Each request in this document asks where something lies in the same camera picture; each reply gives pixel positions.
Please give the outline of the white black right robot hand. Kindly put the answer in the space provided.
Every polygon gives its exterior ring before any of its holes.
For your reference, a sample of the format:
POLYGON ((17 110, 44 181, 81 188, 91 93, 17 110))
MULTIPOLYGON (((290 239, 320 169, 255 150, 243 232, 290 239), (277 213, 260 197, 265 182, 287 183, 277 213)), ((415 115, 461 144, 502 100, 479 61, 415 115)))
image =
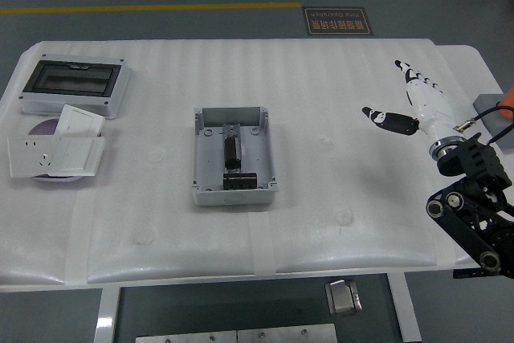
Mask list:
POLYGON ((380 129, 402 135, 413 135, 421 130, 429 145, 464 142, 465 137, 455 129, 454 111, 437 84, 415 71, 408 63, 395 61, 406 82, 406 94, 414 111, 413 116, 394 112, 381 112, 364 107, 362 112, 380 129))

